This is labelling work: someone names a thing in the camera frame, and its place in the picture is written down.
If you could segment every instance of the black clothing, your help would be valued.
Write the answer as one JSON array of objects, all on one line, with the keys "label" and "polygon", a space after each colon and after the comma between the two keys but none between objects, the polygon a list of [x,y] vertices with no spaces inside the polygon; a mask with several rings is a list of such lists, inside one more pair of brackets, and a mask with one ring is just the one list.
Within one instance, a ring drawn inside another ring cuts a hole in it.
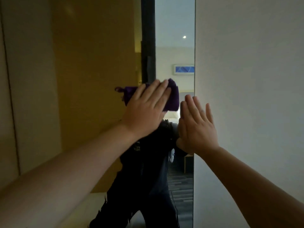
[{"label": "black clothing", "polygon": [[142,212],[147,228],[157,224],[179,227],[167,181],[170,151],[174,149],[176,155],[186,155],[176,147],[177,138],[177,124],[163,120],[157,130],[120,156],[123,167],[90,228],[125,228],[138,210]]}]

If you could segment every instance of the forearm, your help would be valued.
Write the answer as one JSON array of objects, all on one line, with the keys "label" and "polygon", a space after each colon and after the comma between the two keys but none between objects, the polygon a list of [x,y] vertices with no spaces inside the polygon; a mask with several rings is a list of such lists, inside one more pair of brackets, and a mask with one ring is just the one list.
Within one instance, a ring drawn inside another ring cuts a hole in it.
[{"label": "forearm", "polygon": [[220,148],[202,157],[251,227],[303,226],[304,205]]},{"label": "forearm", "polygon": [[0,197],[3,227],[54,227],[136,138],[118,125],[20,177]]}]

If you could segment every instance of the purple towel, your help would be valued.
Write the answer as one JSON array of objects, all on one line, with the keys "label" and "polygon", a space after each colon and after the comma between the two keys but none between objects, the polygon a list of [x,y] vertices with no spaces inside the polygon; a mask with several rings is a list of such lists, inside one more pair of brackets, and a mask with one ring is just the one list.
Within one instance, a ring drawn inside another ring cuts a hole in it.
[{"label": "purple towel", "polygon": [[[178,111],[179,108],[178,86],[176,85],[175,81],[173,81],[171,78],[168,81],[169,81],[168,87],[171,88],[171,94],[168,102],[165,105],[164,111]],[[116,87],[115,91],[119,93],[124,93],[122,99],[127,105],[131,97],[135,93],[136,89],[137,89],[136,86],[126,86],[125,88]]]}]

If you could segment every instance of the right hand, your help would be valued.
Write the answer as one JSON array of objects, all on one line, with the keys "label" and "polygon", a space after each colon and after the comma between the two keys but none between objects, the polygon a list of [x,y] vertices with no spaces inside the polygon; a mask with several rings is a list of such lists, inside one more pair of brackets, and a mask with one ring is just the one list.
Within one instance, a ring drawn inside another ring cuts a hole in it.
[{"label": "right hand", "polygon": [[142,84],[130,99],[121,123],[136,140],[156,130],[164,118],[163,110],[171,93],[167,86],[168,80],[155,80],[146,90]]},{"label": "right hand", "polygon": [[188,153],[196,153],[204,157],[207,153],[219,148],[217,133],[209,104],[206,104],[206,113],[197,97],[185,96],[181,102],[181,118],[178,132],[180,140],[177,145]]}]

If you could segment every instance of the gray carpet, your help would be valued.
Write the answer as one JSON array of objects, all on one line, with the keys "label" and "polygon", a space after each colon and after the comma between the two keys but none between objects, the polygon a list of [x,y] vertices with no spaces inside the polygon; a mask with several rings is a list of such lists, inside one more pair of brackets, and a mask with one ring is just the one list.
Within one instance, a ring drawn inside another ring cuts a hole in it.
[{"label": "gray carpet", "polygon": [[168,184],[172,203],[177,209],[180,228],[192,228],[193,174],[184,174],[173,162],[169,165]]}]

